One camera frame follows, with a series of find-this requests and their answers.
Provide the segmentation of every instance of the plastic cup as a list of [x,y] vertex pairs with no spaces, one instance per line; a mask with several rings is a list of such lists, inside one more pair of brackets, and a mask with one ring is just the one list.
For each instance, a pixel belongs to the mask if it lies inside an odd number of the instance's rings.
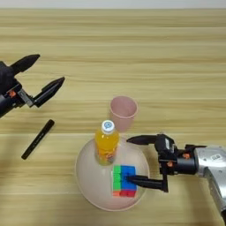
[[119,132],[130,128],[137,111],[137,103],[128,96],[117,96],[110,103],[110,119]]

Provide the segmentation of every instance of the plastic bottle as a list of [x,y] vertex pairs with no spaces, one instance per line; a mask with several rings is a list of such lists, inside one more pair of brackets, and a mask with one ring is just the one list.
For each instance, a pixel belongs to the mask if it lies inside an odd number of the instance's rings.
[[110,165],[116,157],[119,134],[112,121],[106,120],[95,133],[96,157],[101,165]]

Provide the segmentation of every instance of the wood grain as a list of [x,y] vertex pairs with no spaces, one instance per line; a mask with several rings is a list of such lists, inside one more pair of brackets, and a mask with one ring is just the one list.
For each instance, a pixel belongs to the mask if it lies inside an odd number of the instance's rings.
[[[135,208],[108,213],[82,197],[73,169],[120,94],[139,104],[124,136],[166,132],[180,147],[226,146],[225,40],[225,10],[0,10],[1,60],[41,54],[18,76],[25,90],[66,77],[41,109],[1,119],[0,225],[223,225],[205,179],[170,177],[169,194],[147,191]],[[49,118],[52,133],[22,161]],[[144,152],[159,177],[153,147]]]

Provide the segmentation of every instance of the colorful cube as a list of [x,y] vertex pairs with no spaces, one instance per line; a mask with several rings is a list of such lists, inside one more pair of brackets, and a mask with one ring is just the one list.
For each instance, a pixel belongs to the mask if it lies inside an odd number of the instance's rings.
[[112,171],[113,196],[135,197],[137,185],[127,181],[126,177],[136,175],[134,166],[115,165]]

